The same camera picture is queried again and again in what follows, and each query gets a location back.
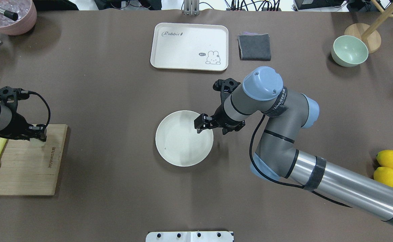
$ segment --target pink bowl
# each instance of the pink bowl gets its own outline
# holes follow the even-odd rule
[[[21,2],[23,1],[31,2],[27,14],[21,16],[19,20],[10,23],[7,26],[0,27],[0,33],[8,34],[8,35],[19,35],[19,34],[24,34],[33,28],[36,22],[36,14],[37,14],[35,5],[32,0],[22,0]]]

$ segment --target blue joint cap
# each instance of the blue joint cap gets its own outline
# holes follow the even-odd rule
[[[269,101],[283,90],[283,79],[271,67],[260,66],[244,78],[243,90],[257,101]]]
[[[264,161],[259,158],[259,156],[256,153],[253,153],[253,161],[256,164],[256,166],[259,168],[259,170],[262,171],[267,177],[274,179],[278,181],[280,179],[280,176],[277,175],[267,164],[265,164]],[[256,170],[256,168],[253,166],[253,164],[250,164],[250,170],[253,172],[253,174],[257,175],[258,177],[268,180],[267,178],[263,177],[259,172]]]
[[[319,117],[319,104],[316,101],[309,98],[308,96],[302,94],[307,99],[308,104],[308,118],[305,124],[301,127],[303,129],[307,129],[313,126],[313,123],[316,122],[317,118]]]

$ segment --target white tray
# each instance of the white tray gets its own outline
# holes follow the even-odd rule
[[[161,69],[223,71],[228,67],[225,26],[159,23],[150,63]]]

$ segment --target bunny drawing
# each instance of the bunny drawing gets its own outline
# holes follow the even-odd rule
[[[208,51],[207,61],[205,64],[214,64],[219,65],[221,64],[221,58],[219,57],[218,51]]]

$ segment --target metal clamp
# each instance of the metal clamp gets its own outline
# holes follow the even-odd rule
[[[184,0],[184,15],[199,15],[199,0]]]

